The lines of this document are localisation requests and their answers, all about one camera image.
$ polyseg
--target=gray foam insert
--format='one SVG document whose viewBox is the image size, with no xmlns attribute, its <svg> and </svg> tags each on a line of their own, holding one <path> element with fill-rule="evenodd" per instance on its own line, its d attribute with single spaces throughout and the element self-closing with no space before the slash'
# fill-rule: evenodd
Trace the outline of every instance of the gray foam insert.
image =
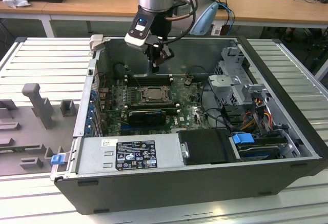
<svg viewBox="0 0 328 224">
<path fill-rule="evenodd" d="M 12 138 L 14 140 L 14 143 L 11 144 L 12 147 L 43 144 L 45 148 L 50 147 L 54 153 L 57 153 L 60 147 L 64 152 L 69 151 L 72 145 L 76 116 L 63 117 L 59 105 L 52 107 L 54 111 L 51 115 L 53 120 L 51 129 L 45 129 L 40 118 L 36 117 L 32 111 L 32 107 L 18 107 L 17 110 L 10 110 L 13 119 L 1 119 L 0 124 L 18 122 L 20 128 L 11 131 L 0 130 L 0 140 Z M 43 162 L 43 167 L 31 169 L 23 169 L 19 165 L 22 158 L 31 157 L 27 152 L 5 153 L 0 150 L 0 176 L 50 172 L 51 166 L 45 159 L 44 147 L 39 153 L 33 153 L 33 156 Z"/>
</svg>

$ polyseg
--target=metal bracket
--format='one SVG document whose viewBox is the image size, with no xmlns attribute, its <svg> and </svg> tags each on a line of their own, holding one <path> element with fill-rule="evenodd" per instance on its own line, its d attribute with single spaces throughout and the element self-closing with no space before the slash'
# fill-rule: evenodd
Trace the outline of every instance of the metal bracket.
<svg viewBox="0 0 328 224">
<path fill-rule="evenodd" d="M 222 50 L 222 57 L 225 61 L 233 61 L 234 63 L 241 63 L 245 56 L 238 47 L 227 47 Z"/>
<path fill-rule="evenodd" d="M 90 38 L 90 42 L 89 42 L 90 50 L 97 51 L 97 50 L 103 48 L 104 42 L 105 42 L 104 35 L 102 35 L 102 34 L 92 35 Z"/>
<path fill-rule="evenodd" d="M 244 95 L 244 101 L 245 102 L 251 102 L 252 101 L 252 96 L 251 93 L 253 94 L 261 94 L 262 91 L 266 91 L 266 87 L 263 84 L 256 84 L 256 85 L 244 85 L 241 89 L 241 92 Z"/>
</svg>

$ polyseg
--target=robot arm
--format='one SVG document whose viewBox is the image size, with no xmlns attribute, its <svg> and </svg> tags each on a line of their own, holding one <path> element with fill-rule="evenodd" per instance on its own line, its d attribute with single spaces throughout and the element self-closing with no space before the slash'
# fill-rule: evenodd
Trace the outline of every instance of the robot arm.
<svg viewBox="0 0 328 224">
<path fill-rule="evenodd" d="M 125 37 L 130 47 L 143 50 L 152 72 L 174 56 L 168 44 L 186 34 L 204 35 L 216 14 L 215 0 L 138 0 L 138 12 Z M 184 32 L 168 40 L 171 28 Z"/>
</svg>

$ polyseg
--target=white label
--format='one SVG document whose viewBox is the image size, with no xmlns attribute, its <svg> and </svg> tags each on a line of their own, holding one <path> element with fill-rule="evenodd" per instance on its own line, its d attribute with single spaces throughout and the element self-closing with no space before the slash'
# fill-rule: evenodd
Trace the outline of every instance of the white label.
<svg viewBox="0 0 328 224">
<path fill-rule="evenodd" d="M 101 146 L 116 146 L 118 139 L 114 138 L 114 139 L 103 139 L 101 141 Z"/>
</svg>

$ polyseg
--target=power supply label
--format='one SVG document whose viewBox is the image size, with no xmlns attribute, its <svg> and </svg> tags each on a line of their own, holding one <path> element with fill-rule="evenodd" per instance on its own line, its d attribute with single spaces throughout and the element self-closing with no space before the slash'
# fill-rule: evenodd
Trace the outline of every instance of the power supply label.
<svg viewBox="0 0 328 224">
<path fill-rule="evenodd" d="M 155 141 L 117 143 L 115 167 L 117 170 L 157 168 Z"/>
</svg>

